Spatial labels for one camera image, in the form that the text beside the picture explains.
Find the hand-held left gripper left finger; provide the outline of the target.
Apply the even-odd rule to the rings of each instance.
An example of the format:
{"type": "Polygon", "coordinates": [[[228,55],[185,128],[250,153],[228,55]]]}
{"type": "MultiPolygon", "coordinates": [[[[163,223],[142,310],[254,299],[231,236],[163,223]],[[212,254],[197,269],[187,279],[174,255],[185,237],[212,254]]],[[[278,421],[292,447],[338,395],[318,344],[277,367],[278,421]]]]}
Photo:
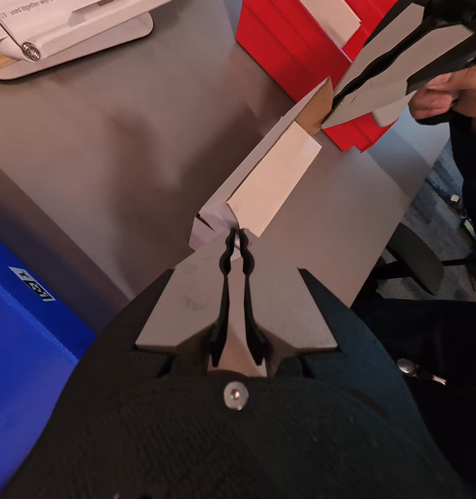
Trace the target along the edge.
{"type": "Polygon", "coordinates": [[[144,325],[140,350],[219,365],[229,324],[229,273],[236,231],[218,235],[173,270],[144,325]]]}

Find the blue plastic bin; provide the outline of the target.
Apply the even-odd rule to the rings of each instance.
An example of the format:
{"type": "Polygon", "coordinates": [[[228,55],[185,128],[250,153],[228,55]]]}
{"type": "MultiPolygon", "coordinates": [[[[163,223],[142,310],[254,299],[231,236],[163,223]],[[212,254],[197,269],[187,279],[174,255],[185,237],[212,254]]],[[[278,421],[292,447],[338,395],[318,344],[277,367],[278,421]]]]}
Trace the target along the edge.
{"type": "Polygon", "coordinates": [[[0,492],[34,447],[95,338],[0,241],[0,492]]]}

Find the person's right hand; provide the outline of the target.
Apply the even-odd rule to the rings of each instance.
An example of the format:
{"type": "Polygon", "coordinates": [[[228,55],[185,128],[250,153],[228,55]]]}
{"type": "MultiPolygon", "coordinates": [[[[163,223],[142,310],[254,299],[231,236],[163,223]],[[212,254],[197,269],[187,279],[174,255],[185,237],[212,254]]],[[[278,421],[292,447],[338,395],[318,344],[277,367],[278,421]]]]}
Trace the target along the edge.
{"type": "Polygon", "coordinates": [[[416,120],[438,116],[452,108],[472,118],[471,130],[476,133],[476,66],[432,79],[414,94],[408,107],[416,120]]]}

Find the red plastic bin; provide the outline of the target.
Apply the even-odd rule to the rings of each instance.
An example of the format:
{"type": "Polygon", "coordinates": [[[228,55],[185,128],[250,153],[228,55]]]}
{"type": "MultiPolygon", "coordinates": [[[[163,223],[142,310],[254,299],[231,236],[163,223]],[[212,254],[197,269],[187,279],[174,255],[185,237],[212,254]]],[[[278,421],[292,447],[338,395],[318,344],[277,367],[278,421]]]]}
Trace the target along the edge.
{"type": "MultiPolygon", "coordinates": [[[[334,96],[336,86],[391,7],[396,2],[414,1],[346,2],[361,25],[343,48],[301,1],[243,1],[237,42],[296,102],[326,78],[331,79],[334,96]]],[[[321,125],[320,131],[344,152],[351,147],[364,152],[398,120],[414,94],[338,126],[323,129],[321,125]]]]}

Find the printed instruction sheet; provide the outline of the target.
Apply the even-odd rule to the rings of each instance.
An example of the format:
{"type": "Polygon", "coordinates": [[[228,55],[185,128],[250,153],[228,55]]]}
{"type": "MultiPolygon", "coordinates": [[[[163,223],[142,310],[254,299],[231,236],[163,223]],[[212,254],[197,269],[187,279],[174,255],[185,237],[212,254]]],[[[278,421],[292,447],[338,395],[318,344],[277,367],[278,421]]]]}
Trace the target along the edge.
{"type": "Polygon", "coordinates": [[[16,40],[49,56],[168,1],[0,1],[0,21],[16,40]]]}

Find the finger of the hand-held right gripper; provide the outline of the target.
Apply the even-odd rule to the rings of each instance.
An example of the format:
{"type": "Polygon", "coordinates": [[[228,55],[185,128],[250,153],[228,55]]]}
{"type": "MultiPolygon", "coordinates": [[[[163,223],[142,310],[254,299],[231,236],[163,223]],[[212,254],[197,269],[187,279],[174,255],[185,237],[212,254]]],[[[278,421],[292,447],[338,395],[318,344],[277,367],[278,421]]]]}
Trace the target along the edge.
{"type": "Polygon", "coordinates": [[[407,80],[474,32],[463,24],[416,28],[395,48],[369,63],[334,96],[322,128],[338,126],[407,95],[407,80]]]}
{"type": "Polygon", "coordinates": [[[366,81],[366,69],[380,56],[397,47],[423,19],[423,2],[396,2],[365,42],[334,90],[333,107],[366,81]]]}

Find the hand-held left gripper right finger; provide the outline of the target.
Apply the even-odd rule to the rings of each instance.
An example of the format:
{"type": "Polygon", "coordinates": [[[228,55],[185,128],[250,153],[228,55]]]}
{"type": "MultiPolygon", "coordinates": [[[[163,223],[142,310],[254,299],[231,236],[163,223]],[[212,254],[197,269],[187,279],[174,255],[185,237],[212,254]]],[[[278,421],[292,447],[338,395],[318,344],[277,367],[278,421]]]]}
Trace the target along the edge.
{"type": "Polygon", "coordinates": [[[246,341],[255,363],[278,371],[285,358],[336,350],[300,270],[247,229],[240,230],[239,244],[246,341]]]}

